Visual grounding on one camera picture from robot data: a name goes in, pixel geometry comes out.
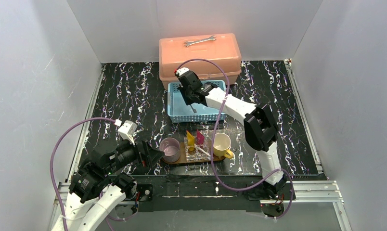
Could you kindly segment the yellow ceramic mug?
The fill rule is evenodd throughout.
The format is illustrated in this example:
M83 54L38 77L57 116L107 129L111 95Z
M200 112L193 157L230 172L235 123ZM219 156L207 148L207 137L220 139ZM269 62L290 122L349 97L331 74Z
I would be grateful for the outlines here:
M234 158L231 151L231 139L225 133L217 133L213 140L213 155L217 157Z

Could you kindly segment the white toothbrush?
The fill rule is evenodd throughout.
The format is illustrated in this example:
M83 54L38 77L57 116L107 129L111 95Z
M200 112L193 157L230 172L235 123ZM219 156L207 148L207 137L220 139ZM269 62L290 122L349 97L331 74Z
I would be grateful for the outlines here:
M202 152L202 153L206 154L207 156L211 157L211 155L210 155L208 152L206 152L205 150L203 150L202 148L200 148L198 145L196 145L195 147L196 147L196 149L198 149L200 152Z

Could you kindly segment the yellow toothpaste tube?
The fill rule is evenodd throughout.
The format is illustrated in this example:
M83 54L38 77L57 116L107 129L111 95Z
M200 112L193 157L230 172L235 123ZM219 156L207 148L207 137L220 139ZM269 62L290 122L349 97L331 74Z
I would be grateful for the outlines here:
M193 136L189 131L186 131L187 145L189 152L193 152L195 150L195 136Z

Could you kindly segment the pink toothpaste tube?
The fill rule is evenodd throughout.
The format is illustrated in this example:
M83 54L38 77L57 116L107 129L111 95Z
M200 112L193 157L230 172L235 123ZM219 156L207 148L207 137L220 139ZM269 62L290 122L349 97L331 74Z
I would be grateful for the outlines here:
M196 144L197 145L203 145L204 142L205 142L204 135L199 130L197 130L196 131Z

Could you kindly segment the purple ceramic mug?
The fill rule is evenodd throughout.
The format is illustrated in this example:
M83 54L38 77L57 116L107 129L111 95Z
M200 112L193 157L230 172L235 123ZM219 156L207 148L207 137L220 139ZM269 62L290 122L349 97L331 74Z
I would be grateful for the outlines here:
M164 152L164 161L174 163L180 157L180 142L175 138L165 138L161 141L159 150Z

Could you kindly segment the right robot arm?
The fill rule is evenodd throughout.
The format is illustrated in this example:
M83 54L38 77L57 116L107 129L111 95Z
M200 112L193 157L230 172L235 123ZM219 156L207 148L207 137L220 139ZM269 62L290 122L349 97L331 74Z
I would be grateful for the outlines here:
M211 82L201 82L188 68L175 71L178 87L187 105L193 103L218 109L244 126L245 140L254 149L260 161L265 194L275 197L286 183L278 157L278 125L267 105L259 106L240 100Z

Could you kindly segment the clear textured glass cup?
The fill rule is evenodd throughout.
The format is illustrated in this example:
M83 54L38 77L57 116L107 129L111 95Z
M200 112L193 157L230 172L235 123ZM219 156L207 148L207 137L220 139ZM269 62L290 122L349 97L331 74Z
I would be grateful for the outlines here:
M208 143L202 139L202 143L197 144L196 137L190 132L184 138L184 151L187 163L210 161Z

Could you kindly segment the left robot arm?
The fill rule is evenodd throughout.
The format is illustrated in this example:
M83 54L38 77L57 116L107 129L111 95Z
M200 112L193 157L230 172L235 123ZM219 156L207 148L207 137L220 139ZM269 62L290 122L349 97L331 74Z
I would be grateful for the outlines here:
M136 163L149 171L164 152L147 141L120 141L111 147L97 145L73 175L62 215L54 231L94 231L122 201L138 201L137 180L120 170Z

